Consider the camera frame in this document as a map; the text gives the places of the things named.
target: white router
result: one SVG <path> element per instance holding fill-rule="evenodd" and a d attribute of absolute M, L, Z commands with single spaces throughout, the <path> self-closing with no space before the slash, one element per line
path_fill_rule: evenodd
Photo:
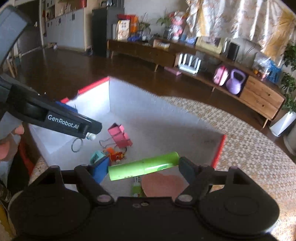
<path fill-rule="evenodd" d="M 184 58 L 183 58 L 183 54 L 180 54 L 179 63 L 178 63 L 179 69 L 191 74 L 196 74 L 200 69 L 201 60 L 198 57 L 196 57 L 195 61 L 193 61 L 193 55 L 191 54 L 189 55 L 190 55 L 189 62 L 188 64 L 186 64 L 188 54 L 187 53 L 184 54 Z"/>

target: wooden tv stand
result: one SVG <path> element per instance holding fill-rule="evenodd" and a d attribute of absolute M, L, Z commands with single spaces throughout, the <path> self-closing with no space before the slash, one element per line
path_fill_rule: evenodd
<path fill-rule="evenodd" d="M 213 76 L 208 73 L 198 72 L 197 74 L 190 74 L 188 72 L 181 71 L 184 75 L 190 76 L 198 81 L 201 81 L 212 87 L 212 92 L 215 89 L 222 91 L 223 93 L 233 97 L 234 99 L 245 104 L 249 108 L 253 109 L 260 115 L 265 117 L 263 128 L 266 126 L 268 120 L 273 120 L 282 105 L 285 102 L 285 97 L 282 95 L 279 87 L 269 81 L 261 81 L 252 72 L 252 70 L 234 63 L 226 59 L 225 57 L 212 53 L 201 47 L 195 45 L 188 45 L 180 42 L 169 42 L 170 47 L 168 50 L 160 50 L 145 46 L 142 43 L 126 42 L 126 41 L 108 41 L 108 49 L 111 51 L 111 57 L 113 52 L 119 52 L 128 54 L 137 58 L 147 60 L 156 64 L 155 71 L 158 65 L 165 67 L 176 67 L 178 65 L 178 59 L 180 53 L 196 54 L 196 51 L 204 52 L 212 57 L 215 57 L 223 62 L 226 66 L 237 68 L 248 75 L 248 78 L 243 86 L 240 94 L 231 94 L 225 86 L 218 86 L 213 82 Z"/>

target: open box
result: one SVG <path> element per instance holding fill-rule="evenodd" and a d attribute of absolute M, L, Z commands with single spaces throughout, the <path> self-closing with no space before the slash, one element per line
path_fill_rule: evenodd
<path fill-rule="evenodd" d="M 175 151 L 197 165 L 215 167 L 223 146 L 224 135 L 196 115 L 114 78 L 97 81 L 80 90 L 74 100 L 62 102 L 103 126 L 95 140 L 84 139 L 81 150 L 74 153 L 71 145 L 75 137 L 30 125 L 47 164 L 59 165 L 62 170 L 89 165 L 94 152 L 102 151 L 99 141 L 110 138 L 107 130 L 113 123 L 122 124 L 133 142 L 122 164 Z M 177 174 L 178 168 L 162 172 Z M 132 182 L 132 178 L 110 181 L 107 175 L 101 185 L 114 197 L 129 196 Z"/>

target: black speaker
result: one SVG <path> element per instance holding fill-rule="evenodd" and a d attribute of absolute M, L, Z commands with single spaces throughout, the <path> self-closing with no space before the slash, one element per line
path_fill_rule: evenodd
<path fill-rule="evenodd" d="M 229 44 L 227 58 L 230 59 L 231 61 L 235 61 L 237 58 L 238 51 L 239 51 L 239 45 L 231 42 Z"/>

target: metal ring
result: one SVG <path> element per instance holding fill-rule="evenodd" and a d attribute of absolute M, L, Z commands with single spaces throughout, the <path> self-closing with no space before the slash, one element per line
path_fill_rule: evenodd
<path fill-rule="evenodd" d="M 74 145 L 75 141 L 77 141 L 77 140 L 81 140 L 81 145 L 80 145 L 80 147 L 78 148 L 77 151 L 74 151 L 74 150 L 73 150 L 73 145 Z M 71 150 L 72 150 L 74 153 L 76 153 L 76 152 L 79 152 L 80 149 L 81 149 L 82 147 L 83 147 L 83 140 L 82 140 L 81 138 L 76 138 L 76 139 L 73 141 L 72 145 L 71 145 Z"/>

